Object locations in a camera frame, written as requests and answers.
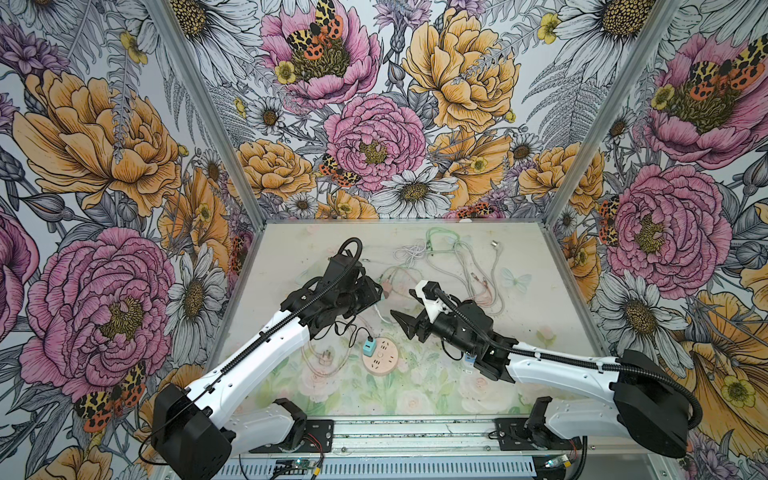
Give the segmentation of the teal charger with black cable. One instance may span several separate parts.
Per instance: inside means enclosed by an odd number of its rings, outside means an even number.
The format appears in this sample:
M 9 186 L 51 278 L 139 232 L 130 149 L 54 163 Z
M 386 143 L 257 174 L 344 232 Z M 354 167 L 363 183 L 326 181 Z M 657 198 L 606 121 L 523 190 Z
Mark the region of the teal charger with black cable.
M 376 350 L 377 342 L 373 337 L 368 337 L 363 344 L 362 353 L 365 357 L 372 357 Z

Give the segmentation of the round pink power socket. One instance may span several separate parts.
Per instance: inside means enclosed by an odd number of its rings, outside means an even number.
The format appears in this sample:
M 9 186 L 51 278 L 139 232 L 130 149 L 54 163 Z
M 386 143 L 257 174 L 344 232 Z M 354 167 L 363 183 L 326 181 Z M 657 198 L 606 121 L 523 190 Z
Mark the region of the round pink power socket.
M 392 373 L 398 366 L 399 351 L 395 343 L 385 337 L 375 338 L 376 350 L 372 357 L 365 357 L 362 353 L 364 368 L 373 376 L 383 377 Z

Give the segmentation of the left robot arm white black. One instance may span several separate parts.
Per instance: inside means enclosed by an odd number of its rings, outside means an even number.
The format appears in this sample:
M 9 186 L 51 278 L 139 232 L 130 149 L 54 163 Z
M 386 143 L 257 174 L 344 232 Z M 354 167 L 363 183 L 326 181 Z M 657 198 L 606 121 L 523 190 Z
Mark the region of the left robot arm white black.
M 306 414 L 280 398 L 243 420 L 233 415 L 286 358 L 354 318 L 382 297 L 360 261 L 363 243 L 344 241 L 323 275 L 307 281 L 248 343 L 185 387 L 170 384 L 155 399 L 147 443 L 181 479 L 211 479 L 233 455 L 263 446 L 294 450 L 311 439 Z

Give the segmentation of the pink charger adapter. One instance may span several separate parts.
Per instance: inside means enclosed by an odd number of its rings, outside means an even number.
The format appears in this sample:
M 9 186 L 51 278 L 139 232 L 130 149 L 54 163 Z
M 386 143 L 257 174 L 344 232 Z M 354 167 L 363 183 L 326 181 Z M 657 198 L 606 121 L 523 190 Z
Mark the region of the pink charger adapter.
M 380 283 L 382 289 L 383 289 L 383 297 L 385 299 L 388 299 L 392 293 L 392 284 L 388 280 L 382 280 Z

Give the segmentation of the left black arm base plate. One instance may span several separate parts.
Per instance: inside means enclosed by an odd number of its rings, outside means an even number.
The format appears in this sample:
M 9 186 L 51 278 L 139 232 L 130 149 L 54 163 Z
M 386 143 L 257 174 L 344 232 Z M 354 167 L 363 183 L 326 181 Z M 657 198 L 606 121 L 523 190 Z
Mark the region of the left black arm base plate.
M 249 453 L 330 453 L 333 446 L 334 429 L 335 422 L 333 420 L 309 419 L 303 423 L 302 429 L 293 427 L 288 438 L 283 442 L 260 446 L 249 450 Z

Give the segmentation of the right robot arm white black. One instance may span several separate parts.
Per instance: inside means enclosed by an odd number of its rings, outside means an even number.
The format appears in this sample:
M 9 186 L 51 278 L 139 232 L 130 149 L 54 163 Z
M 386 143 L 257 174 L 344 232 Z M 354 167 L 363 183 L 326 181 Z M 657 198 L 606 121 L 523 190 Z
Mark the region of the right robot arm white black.
M 524 434 L 538 445 L 554 439 L 613 437 L 633 440 L 658 455 L 682 459 L 688 433 L 703 409 L 695 395 L 648 356 L 627 350 L 619 357 L 590 357 L 543 349 L 494 330 L 493 319 L 471 300 L 460 301 L 433 281 L 410 290 L 418 315 L 392 311 L 410 340 L 435 336 L 472 358 L 491 381 L 543 385 L 572 399 L 535 402 Z

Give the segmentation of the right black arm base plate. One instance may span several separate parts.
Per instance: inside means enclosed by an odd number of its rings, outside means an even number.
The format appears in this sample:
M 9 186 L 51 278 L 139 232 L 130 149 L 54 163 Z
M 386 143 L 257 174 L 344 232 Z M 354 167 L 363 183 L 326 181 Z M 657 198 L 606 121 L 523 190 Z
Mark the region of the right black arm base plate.
M 528 426 L 528 418 L 502 417 L 493 423 L 494 430 L 488 437 L 498 442 L 501 451 L 580 451 L 583 447 L 579 437 L 564 439 L 543 424 Z

